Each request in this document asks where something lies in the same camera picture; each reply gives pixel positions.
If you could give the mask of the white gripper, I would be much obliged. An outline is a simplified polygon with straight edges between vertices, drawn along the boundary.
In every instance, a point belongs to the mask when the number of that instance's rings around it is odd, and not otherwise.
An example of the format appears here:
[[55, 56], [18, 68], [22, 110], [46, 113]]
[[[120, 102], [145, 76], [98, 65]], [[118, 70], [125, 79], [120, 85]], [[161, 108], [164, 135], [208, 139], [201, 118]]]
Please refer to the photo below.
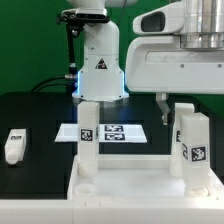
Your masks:
[[126, 58], [126, 85], [133, 92], [155, 92], [164, 125], [167, 93], [224, 94], [224, 48], [187, 50], [177, 36], [136, 38]]

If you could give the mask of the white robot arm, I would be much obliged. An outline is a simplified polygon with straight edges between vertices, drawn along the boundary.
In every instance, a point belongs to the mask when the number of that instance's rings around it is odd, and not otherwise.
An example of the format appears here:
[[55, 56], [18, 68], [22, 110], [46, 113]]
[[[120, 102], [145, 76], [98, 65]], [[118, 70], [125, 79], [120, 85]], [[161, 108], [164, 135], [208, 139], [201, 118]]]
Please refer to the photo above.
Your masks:
[[85, 34], [84, 64], [76, 76], [75, 98], [112, 102], [127, 92], [154, 93], [168, 121], [168, 95], [224, 95], [224, 0], [178, 0], [139, 15], [138, 35], [128, 47], [126, 67], [118, 65], [119, 29], [106, 8], [120, 0], [68, 0], [62, 12], [70, 38]]

